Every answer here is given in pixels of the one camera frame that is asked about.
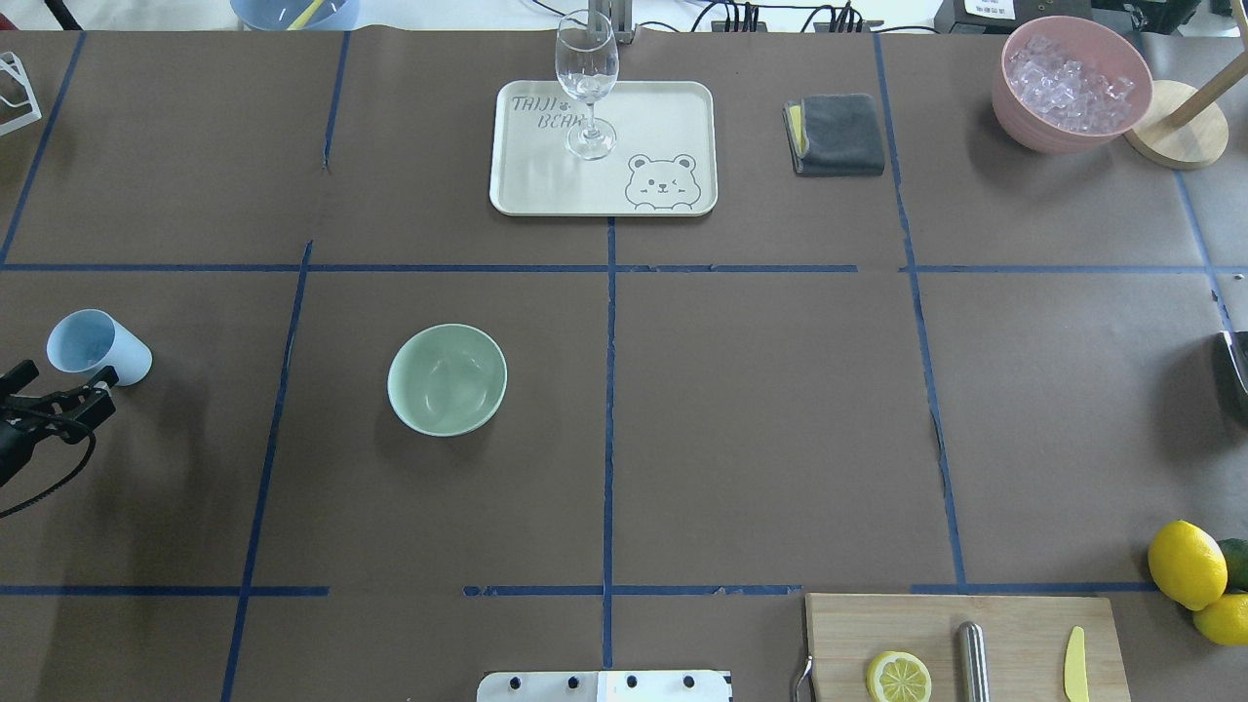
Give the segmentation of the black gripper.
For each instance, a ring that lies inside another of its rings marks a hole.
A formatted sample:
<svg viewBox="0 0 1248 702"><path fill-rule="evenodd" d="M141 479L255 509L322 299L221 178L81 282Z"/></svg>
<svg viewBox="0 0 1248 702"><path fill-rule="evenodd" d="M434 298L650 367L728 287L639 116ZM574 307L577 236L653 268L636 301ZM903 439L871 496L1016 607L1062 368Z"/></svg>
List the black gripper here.
<svg viewBox="0 0 1248 702"><path fill-rule="evenodd" d="M1 398L17 395L37 376L32 360L14 365L0 378ZM34 448L44 438L55 436L62 443L74 445L94 437L99 426L115 412L110 390L117 381L116 368L105 365L85 385L44 396L39 410L49 418L1 418L1 486L30 462Z"/></svg>

